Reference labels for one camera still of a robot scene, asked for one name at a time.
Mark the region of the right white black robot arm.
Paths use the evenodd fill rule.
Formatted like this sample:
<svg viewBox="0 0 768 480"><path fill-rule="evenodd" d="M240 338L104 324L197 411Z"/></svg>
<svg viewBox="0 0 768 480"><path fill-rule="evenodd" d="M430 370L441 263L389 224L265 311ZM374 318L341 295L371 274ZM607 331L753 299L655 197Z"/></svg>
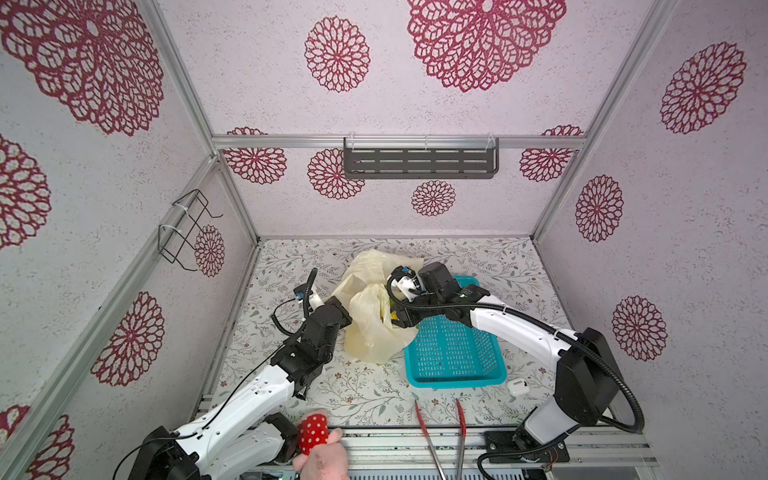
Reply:
<svg viewBox="0 0 768 480"><path fill-rule="evenodd" d="M599 331L557 328L512 308L481 286L461 286L440 262L418 271L398 266L385 289L406 326L442 315L514 345L553 371L551 397L528 414L510 439L481 454L480 462L552 460L567 437L599 423L627 433L643 432L639 400Z"/></svg>

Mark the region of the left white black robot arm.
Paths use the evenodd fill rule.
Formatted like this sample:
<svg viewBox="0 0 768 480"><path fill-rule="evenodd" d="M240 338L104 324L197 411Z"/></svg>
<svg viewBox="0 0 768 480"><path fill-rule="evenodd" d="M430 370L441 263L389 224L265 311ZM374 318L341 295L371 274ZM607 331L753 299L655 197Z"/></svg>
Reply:
<svg viewBox="0 0 768 480"><path fill-rule="evenodd" d="M331 362L339 332L351 317L335 297L314 291L312 270L295 296L303 322L258 364L219 406L173 431L158 427L127 457L131 479L236 479L296 452L297 427L281 414L292 398L303 399Z"/></svg>

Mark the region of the cream plastic bag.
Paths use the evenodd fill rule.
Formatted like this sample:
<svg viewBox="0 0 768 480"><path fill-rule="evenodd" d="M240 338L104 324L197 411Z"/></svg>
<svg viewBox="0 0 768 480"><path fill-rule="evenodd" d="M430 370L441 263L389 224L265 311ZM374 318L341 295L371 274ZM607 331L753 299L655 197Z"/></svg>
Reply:
<svg viewBox="0 0 768 480"><path fill-rule="evenodd" d="M345 328L345 352L364 362L383 364L402 352L416 337L414 327L392 323L392 307L386 282L398 266L417 270L422 258L406 257L371 249L358 254L333 291L352 318Z"/></svg>

